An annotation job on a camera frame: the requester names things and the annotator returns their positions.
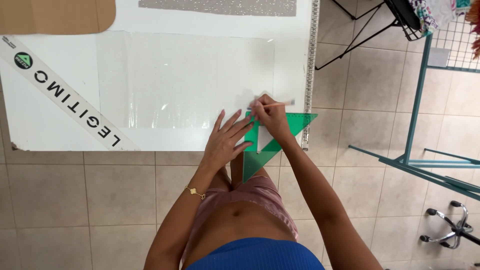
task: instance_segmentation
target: pink satin shorts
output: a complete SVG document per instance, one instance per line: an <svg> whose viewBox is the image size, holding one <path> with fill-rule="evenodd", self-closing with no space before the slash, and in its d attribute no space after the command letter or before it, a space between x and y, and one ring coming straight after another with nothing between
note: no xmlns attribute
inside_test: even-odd
<svg viewBox="0 0 480 270"><path fill-rule="evenodd" d="M282 220L288 228L290 228L295 239L298 240L299 233L297 226L295 226L292 218L285 210L282 198L280 197L280 194L278 194L275 184L272 180L266 177L253 176L246 183L237 184L230 192L221 188L210 188L207 190L205 193L205 199L201 202L198 208L189 242L203 222L215 209L235 201L250 201L263 206L267 211Z"/></svg>

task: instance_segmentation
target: woman's left hand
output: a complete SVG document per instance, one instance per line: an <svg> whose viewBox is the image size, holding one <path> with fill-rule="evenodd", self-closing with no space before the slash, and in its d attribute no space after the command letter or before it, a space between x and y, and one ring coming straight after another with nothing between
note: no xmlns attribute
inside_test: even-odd
<svg viewBox="0 0 480 270"><path fill-rule="evenodd" d="M236 158L245 148L252 145L252 142L242 142L235 146L237 142L253 127L250 122L251 116L247 116L235 123L240 117L241 110L238 110L230 119L228 119L223 127L220 128L225 110L222 110L213 127L212 134L208 138L205 147L204 157L200 162L200 166L205 166L213 171L218 171L229 161Z"/></svg>

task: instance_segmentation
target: woman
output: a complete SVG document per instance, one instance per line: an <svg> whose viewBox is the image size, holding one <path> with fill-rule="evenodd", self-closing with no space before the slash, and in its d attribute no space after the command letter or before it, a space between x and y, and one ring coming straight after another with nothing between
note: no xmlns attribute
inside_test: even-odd
<svg viewBox="0 0 480 270"><path fill-rule="evenodd" d="M290 133L285 106L263 95L252 104L277 140L295 173L300 190L322 233L334 270L381 270L352 226L340 200L322 173ZM297 228L285 211L265 169L242 184L243 150L235 144L252 128L241 111L220 127L220 113L195 175L172 206L148 252L144 270L319 269L315 255L297 243ZM225 165L230 161L231 183Z"/></svg>

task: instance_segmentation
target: logo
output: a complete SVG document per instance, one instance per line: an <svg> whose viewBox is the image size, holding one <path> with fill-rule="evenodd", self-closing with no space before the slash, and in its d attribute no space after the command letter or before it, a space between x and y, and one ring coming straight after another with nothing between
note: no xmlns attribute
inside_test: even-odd
<svg viewBox="0 0 480 270"><path fill-rule="evenodd" d="M15 54L15 64L21 69L29 69L33 64L32 57L26 52Z"/></svg>

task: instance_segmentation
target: belly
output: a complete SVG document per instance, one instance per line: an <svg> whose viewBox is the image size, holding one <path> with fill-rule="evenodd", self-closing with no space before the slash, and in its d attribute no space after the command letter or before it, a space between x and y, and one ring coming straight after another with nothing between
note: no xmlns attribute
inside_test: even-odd
<svg viewBox="0 0 480 270"><path fill-rule="evenodd" d="M287 225L262 206L249 201L231 202L213 211L199 228L182 269L222 245L248 237L295 241Z"/></svg>

